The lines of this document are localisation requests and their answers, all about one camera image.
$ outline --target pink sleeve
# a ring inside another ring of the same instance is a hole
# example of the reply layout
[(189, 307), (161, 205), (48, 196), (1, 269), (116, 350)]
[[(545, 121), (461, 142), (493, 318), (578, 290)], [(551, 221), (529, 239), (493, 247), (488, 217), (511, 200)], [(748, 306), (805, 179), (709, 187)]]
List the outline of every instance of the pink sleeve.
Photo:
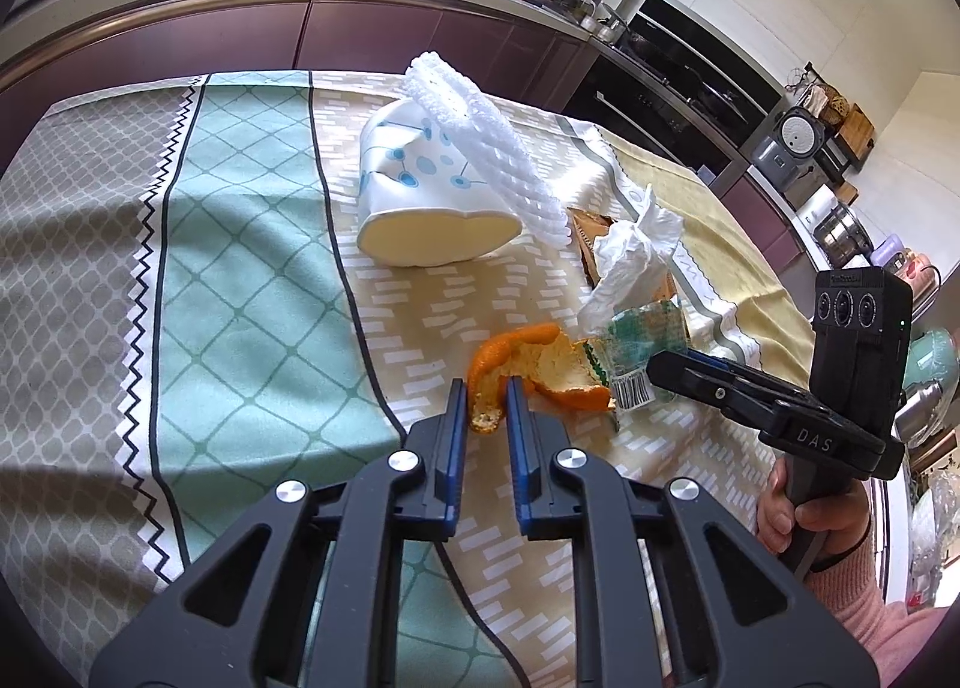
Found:
[(870, 537), (849, 557), (805, 581), (813, 595), (856, 637), (877, 663), (880, 685), (890, 685), (939, 626), (945, 608), (907, 615), (906, 606), (885, 605), (877, 587)]

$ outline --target yellow cloth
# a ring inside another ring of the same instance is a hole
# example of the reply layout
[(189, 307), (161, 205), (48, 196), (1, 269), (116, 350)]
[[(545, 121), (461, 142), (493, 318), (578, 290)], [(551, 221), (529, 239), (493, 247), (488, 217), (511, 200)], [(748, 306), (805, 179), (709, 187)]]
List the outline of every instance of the yellow cloth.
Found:
[(726, 207), (689, 169), (601, 128), (624, 172), (683, 217), (683, 244), (726, 300), (741, 330), (760, 343), (760, 364), (775, 377), (808, 384), (813, 328)]

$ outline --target crumpled tissue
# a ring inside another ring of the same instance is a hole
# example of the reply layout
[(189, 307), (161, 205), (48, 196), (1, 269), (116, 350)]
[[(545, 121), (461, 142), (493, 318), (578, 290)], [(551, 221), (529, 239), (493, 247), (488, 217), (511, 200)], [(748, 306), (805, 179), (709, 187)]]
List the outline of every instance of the crumpled tissue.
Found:
[(620, 220), (593, 244), (600, 282), (577, 314), (582, 338), (597, 337), (613, 317), (653, 299), (683, 234), (683, 218), (656, 205), (647, 185), (635, 223)]

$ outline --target kettle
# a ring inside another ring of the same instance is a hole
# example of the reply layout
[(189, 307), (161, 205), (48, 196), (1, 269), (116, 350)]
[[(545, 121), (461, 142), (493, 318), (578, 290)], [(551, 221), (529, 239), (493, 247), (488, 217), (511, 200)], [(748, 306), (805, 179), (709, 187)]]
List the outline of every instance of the kettle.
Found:
[(936, 280), (936, 268), (925, 254), (907, 250), (907, 261), (896, 273), (913, 290), (914, 303), (933, 286)]

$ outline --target cutting board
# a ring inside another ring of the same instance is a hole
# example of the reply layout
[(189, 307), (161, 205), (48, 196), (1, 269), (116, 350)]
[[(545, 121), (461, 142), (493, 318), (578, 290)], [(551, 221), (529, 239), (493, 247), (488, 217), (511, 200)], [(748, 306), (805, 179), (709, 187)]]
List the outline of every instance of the cutting board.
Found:
[(874, 126), (860, 107), (853, 105), (850, 114), (843, 120), (837, 136), (848, 145), (856, 159), (862, 160), (870, 149), (870, 140), (874, 138)]

